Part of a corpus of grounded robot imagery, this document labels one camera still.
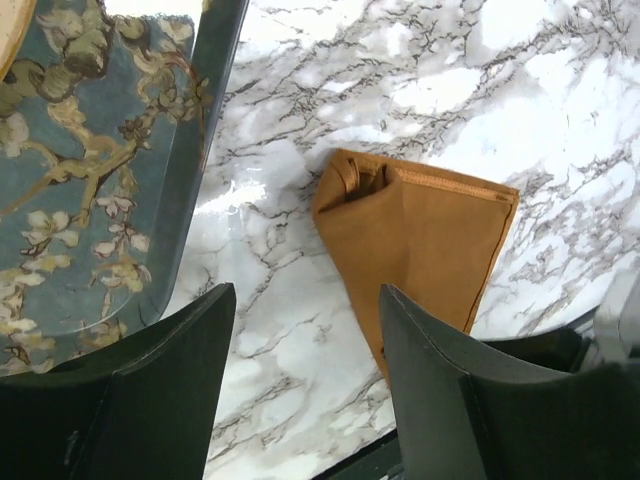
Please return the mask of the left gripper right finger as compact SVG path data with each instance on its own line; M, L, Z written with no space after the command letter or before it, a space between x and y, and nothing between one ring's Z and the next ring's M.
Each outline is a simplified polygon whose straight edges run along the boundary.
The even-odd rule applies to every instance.
M392 285L380 320L405 474L410 479L635 479L639 363L560 375L473 373L471 338Z

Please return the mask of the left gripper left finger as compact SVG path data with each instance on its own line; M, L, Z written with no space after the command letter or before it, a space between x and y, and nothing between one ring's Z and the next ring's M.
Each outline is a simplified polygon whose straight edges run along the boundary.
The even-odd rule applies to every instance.
M2 378L2 478L202 478L235 311L221 284L108 347Z

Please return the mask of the brown cloth napkin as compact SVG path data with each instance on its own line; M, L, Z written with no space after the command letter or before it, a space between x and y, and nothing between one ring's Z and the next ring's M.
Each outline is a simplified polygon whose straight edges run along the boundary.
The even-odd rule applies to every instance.
M520 201L517 189L426 164L338 149L314 224L381 372L379 291L392 284L469 333Z

